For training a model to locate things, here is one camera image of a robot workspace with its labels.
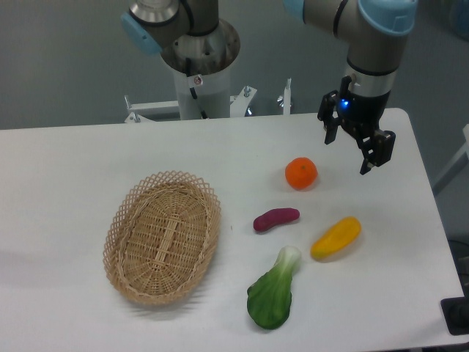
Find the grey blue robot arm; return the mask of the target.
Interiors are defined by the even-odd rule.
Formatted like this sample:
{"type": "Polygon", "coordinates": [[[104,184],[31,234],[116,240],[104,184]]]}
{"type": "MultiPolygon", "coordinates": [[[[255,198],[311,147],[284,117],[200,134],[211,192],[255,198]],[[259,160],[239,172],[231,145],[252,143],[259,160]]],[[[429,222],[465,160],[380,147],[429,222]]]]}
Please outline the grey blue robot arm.
{"type": "MultiPolygon", "coordinates": [[[[362,173],[387,163],[396,136],[382,130],[379,121],[415,23],[417,2],[286,1],[284,9],[348,44],[341,85],[323,96],[318,112],[325,143],[342,129],[363,154],[362,173]]],[[[132,1],[121,24],[135,46],[160,56],[174,71],[182,119],[229,116],[223,75],[239,54],[240,39],[220,18],[218,2],[132,1]]]]}

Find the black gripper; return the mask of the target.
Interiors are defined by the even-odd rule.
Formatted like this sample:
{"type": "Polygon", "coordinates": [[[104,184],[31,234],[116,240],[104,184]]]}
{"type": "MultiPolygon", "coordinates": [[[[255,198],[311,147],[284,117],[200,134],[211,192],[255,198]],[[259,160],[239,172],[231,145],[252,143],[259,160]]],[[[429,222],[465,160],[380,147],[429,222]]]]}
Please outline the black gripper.
{"type": "Polygon", "coordinates": [[[345,76],[339,91],[333,90],[322,97],[317,118],[325,129],[325,144],[335,141],[338,127],[357,141],[363,154],[360,174],[365,175],[373,167],[391,160],[396,134],[382,131],[379,126],[390,92],[363,96],[352,92],[351,83],[352,76],[345,76]]]}

